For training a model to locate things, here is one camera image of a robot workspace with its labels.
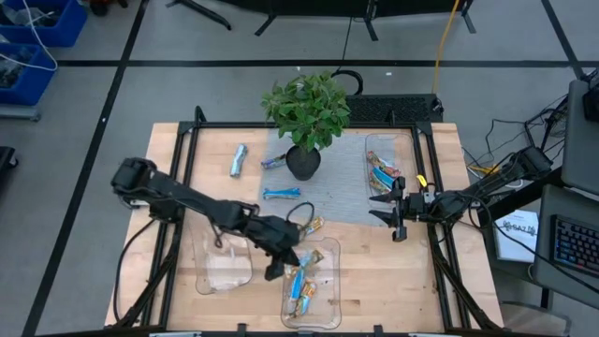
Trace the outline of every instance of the black floor line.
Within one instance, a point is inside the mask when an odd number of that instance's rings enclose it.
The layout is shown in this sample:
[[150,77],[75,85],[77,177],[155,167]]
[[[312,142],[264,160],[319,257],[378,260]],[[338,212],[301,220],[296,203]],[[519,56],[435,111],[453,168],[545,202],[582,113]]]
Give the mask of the black floor line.
[[563,31],[562,25],[560,24],[560,20],[558,20],[558,16],[555,14],[555,10],[553,10],[553,6],[549,2],[549,0],[541,0],[541,3],[543,4],[543,8],[545,9],[547,16],[549,17],[549,21],[553,26],[555,34],[558,36],[558,39],[562,44],[563,52],[565,52],[565,55],[568,58],[568,61],[570,62],[570,66],[574,70],[577,79],[580,80],[584,75],[584,72],[582,71],[582,66],[580,66],[580,62],[578,61],[577,56],[574,54],[574,50],[572,49],[570,41],[568,41],[568,38],[566,37],[565,32]]
[[112,85],[110,86],[106,102],[104,103],[104,108],[102,108],[102,112],[100,113],[90,147],[85,155],[83,167],[81,168],[77,184],[75,185],[75,190],[71,200],[68,203],[63,224],[58,232],[58,238],[56,239],[56,243],[52,248],[50,260],[48,261],[48,265],[44,271],[44,275],[39,285],[39,289],[37,290],[34,303],[29,312],[29,316],[27,316],[27,321],[25,322],[25,326],[22,331],[23,336],[34,336],[36,334],[39,320],[44,312],[48,296],[51,292],[52,284],[54,283],[56,273],[58,272],[58,268],[60,266],[60,260],[62,259],[63,253],[66,249],[68,237],[70,236],[71,229],[75,223],[77,211],[79,210],[79,206],[83,198],[83,192],[85,191],[85,187],[87,186],[90,178],[95,157],[97,156],[100,142],[104,136],[104,131],[106,130],[106,124],[109,121],[110,113],[112,112],[112,107],[114,106],[114,101],[119,93],[119,88],[121,86],[121,82],[123,81],[123,74],[126,69],[126,62],[131,56],[131,51],[133,50],[135,40],[138,36],[139,27],[141,26],[141,21],[143,20],[148,1],[149,0],[141,0],[139,3],[137,16],[133,22],[133,27],[129,33],[129,38],[125,44],[119,67],[117,68],[114,79],[112,80]]
[[[580,66],[593,66],[599,61],[578,62]],[[114,60],[63,60],[59,66],[102,67],[119,66]],[[464,68],[562,68],[569,67],[570,61],[442,61],[441,67]],[[434,60],[130,60],[126,66],[131,67],[269,67],[269,66],[394,66],[394,67],[434,67]]]

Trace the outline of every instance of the gray placemat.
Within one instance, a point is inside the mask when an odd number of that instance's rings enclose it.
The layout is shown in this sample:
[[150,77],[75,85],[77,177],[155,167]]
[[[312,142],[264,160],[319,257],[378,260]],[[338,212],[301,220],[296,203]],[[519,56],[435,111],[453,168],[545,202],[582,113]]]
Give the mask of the gray placemat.
[[[321,152],[322,161],[318,171],[307,182],[296,180],[286,166],[264,171],[260,183],[260,193],[264,188],[280,190],[299,187],[301,197],[291,199],[262,199],[259,205],[262,213],[285,217],[287,212],[302,201],[314,204],[315,214],[325,220],[385,227],[386,224],[373,215],[368,197],[372,195],[367,177],[366,148],[369,136],[343,134],[333,140],[333,144]],[[277,130],[270,130],[266,158],[285,154],[293,146],[289,137],[279,139]],[[391,165],[395,155],[393,142],[377,144],[377,154]],[[307,213],[304,207],[299,215]]]

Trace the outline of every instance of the potted plant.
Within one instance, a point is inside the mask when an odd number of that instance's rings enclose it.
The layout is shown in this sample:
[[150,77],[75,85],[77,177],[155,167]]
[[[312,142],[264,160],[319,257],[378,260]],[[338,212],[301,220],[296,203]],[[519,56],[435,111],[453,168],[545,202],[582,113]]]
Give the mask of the potted plant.
[[295,146],[285,159],[291,173],[301,181],[312,178],[320,166],[319,151],[329,147],[333,136],[340,137],[349,125],[345,90],[330,75],[301,75],[285,87],[275,82],[272,93],[262,96],[266,118],[272,118],[279,127],[279,138],[291,134]]

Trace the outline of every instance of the gray floor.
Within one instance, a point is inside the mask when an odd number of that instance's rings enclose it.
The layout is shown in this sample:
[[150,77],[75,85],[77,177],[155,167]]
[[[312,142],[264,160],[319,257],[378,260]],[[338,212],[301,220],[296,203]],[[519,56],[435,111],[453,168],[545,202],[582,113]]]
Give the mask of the gray floor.
[[[133,60],[340,59],[347,19],[278,18],[262,37],[265,20],[213,1],[198,1],[233,24],[228,32],[185,7],[150,1]],[[139,0],[111,8],[107,18],[89,17],[75,48],[52,50],[61,60],[119,60]],[[599,60],[599,23],[594,0],[553,0],[580,60]],[[539,0],[476,0],[470,35],[457,18],[446,43],[447,60],[565,61],[566,56]],[[347,59],[434,60],[447,14],[374,21],[380,41],[353,22]],[[365,81],[364,94],[422,94],[431,89],[428,67],[351,67]],[[144,155],[156,122],[191,119],[201,105],[211,121],[262,121],[260,95],[275,81],[326,67],[129,67],[37,333],[102,327],[129,212],[110,192],[109,181],[126,156]],[[41,276],[78,180],[116,68],[61,67],[42,98],[37,124],[0,121],[0,144],[17,148],[21,165],[0,196],[0,336],[22,332]],[[439,96],[446,121],[458,124],[464,147],[486,151],[491,118],[525,120],[567,91],[574,78],[565,68],[442,68]],[[348,91],[355,84],[346,84]],[[491,147],[517,135],[517,125],[497,125]],[[540,138],[541,128],[534,134]],[[519,138],[497,158],[525,145]],[[501,300],[538,304],[540,289],[495,274]],[[599,329],[599,311],[556,296],[554,310],[570,315],[572,336]]]

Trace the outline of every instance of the chair wheel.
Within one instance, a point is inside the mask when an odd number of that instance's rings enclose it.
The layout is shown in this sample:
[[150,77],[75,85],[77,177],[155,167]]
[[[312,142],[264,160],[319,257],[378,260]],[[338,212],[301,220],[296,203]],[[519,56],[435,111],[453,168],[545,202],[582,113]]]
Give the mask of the chair wheel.
[[106,16],[109,13],[109,5],[101,2],[92,2],[90,9],[92,13],[100,17]]

